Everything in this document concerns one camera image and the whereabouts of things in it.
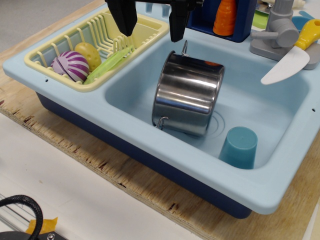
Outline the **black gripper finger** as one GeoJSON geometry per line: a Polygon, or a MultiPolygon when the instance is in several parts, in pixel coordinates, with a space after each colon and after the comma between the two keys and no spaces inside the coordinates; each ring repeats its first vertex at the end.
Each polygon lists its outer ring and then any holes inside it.
{"type": "Polygon", "coordinates": [[[173,3],[169,15],[170,39],[176,43],[183,39],[190,9],[185,4],[173,3]]]}
{"type": "Polygon", "coordinates": [[[119,31],[131,36],[138,20],[135,1],[107,0],[106,3],[119,31]]]}

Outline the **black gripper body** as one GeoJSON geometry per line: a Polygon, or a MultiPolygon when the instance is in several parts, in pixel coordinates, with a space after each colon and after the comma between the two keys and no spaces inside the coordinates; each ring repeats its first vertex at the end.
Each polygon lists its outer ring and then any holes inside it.
{"type": "Polygon", "coordinates": [[[172,5],[175,4],[185,4],[187,8],[197,8],[202,7],[204,4],[203,0],[136,0],[136,2],[144,3],[154,3],[154,4],[166,4],[172,5]]]}

